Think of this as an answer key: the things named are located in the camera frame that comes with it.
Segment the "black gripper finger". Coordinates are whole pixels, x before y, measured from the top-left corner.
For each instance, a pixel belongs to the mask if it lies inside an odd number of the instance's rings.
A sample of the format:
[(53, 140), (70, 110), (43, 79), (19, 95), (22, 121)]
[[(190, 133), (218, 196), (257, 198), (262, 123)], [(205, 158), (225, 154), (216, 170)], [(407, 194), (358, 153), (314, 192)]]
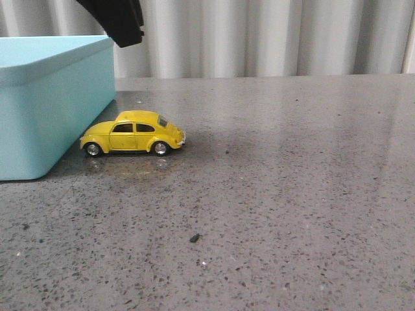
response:
[(139, 44), (145, 33), (141, 4), (137, 0), (78, 0), (120, 47)]

